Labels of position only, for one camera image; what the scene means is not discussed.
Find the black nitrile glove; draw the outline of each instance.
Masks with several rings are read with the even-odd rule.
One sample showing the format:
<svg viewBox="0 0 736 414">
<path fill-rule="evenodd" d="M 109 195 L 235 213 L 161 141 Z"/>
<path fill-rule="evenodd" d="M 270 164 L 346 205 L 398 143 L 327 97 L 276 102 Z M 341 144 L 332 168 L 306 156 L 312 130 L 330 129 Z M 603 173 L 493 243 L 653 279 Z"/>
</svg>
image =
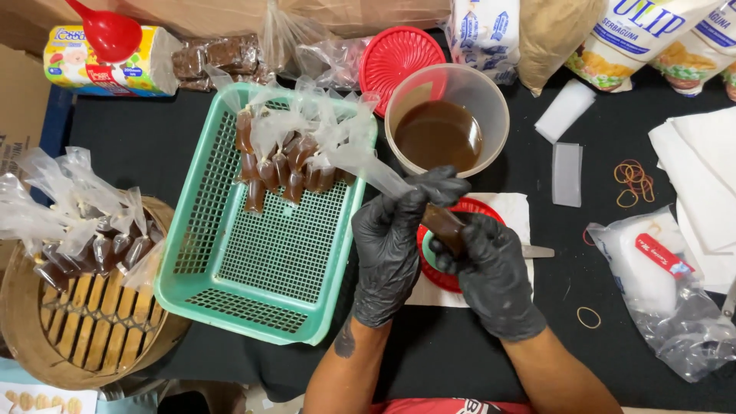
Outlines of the black nitrile glove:
<svg viewBox="0 0 736 414">
<path fill-rule="evenodd" d="M 455 259 L 442 242 L 430 241 L 437 268 L 458 276 L 465 301 L 492 335 L 510 341 L 536 337 L 547 321 L 531 302 L 519 236 L 492 217 L 468 216 L 461 232 L 467 255 Z"/>
<path fill-rule="evenodd" d="M 441 166 L 407 178 L 417 189 L 399 200 L 382 194 L 353 216 L 360 259 L 353 306 L 358 322 L 371 328 L 385 324 L 411 295 L 419 276 L 417 229 L 427 203 L 453 206 L 470 191 L 470 183 L 455 175 L 454 167 Z"/>
</svg>

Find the brown sugar bag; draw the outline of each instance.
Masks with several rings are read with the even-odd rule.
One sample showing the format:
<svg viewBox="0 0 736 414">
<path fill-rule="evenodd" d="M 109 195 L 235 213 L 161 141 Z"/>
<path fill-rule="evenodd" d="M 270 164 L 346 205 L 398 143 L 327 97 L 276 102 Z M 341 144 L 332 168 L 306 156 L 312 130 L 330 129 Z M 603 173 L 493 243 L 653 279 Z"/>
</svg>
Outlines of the brown sugar bag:
<svg viewBox="0 0 736 414">
<path fill-rule="evenodd" d="M 521 0 L 516 69 L 534 96 L 583 43 L 606 5 L 606 0 Z"/>
</svg>

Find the cardboard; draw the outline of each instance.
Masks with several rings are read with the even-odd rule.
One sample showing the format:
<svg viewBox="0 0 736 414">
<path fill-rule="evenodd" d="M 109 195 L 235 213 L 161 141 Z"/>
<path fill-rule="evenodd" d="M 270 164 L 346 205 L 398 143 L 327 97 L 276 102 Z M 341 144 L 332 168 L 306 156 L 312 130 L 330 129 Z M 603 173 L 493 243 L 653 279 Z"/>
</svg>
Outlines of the cardboard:
<svg viewBox="0 0 736 414">
<path fill-rule="evenodd" d="M 0 74 L 0 175 L 11 172 L 22 179 L 14 160 L 38 146 L 51 83 L 43 76 L 42 63 L 3 45 Z M 16 242 L 0 240 L 0 271 Z"/>
<path fill-rule="evenodd" d="M 257 32 L 267 0 L 86 0 L 96 10 L 129 15 L 175 35 L 212 38 Z M 375 35 L 393 26 L 434 27 L 450 14 L 448 0 L 280 0 L 280 9 L 314 18 L 343 38 Z M 79 23 L 64 0 L 3 0 L 0 23 L 15 16 L 15 30 L 0 24 L 0 43 L 41 55 L 54 25 Z M 40 33 L 43 42 L 39 43 Z"/>
</svg>

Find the red plastic ladle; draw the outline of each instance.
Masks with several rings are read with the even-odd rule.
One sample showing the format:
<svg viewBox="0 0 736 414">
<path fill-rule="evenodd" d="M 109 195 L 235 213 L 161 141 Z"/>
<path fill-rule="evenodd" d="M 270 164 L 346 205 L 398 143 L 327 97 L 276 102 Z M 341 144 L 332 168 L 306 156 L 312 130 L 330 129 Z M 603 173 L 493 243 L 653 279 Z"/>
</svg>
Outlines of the red plastic ladle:
<svg viewBox="0 0 736 414">
<path fill-rule="evenodd" d="M 143 30 L 137 21 L 106 10 L 92 10 L 77 0 L 66 2 L 82 18 L 85 37 L 98 62 L 123 62 L 141 45 Z"/>
</svg>

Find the metal knife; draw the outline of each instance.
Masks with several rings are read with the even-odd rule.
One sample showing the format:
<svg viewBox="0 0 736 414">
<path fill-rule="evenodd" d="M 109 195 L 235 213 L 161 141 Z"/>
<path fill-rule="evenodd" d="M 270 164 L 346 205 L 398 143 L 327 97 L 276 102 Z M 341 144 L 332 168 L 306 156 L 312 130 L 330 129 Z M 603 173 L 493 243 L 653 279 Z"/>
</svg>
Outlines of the metal knife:
<svg viewBox="0 0 736 414">
<path fill-rule="evenodd" d="M 521 245 L 521 254 L 524 256 L 524 259 L 554 257 L 554 249 L 542 248 L 540 246 Z"/>
</svg>

